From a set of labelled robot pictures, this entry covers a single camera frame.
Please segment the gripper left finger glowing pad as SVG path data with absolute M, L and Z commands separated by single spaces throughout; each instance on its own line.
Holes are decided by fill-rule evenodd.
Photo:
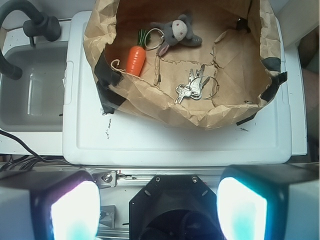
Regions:
M 90 173 L 74 171 L 2 171 L 2 240 L 93 240 L 101 199 Z

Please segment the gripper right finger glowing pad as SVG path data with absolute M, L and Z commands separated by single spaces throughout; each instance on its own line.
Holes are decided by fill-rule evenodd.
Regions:
M 318 240 L 319 164 L 230 165 L 217 188 L 228 240 Z

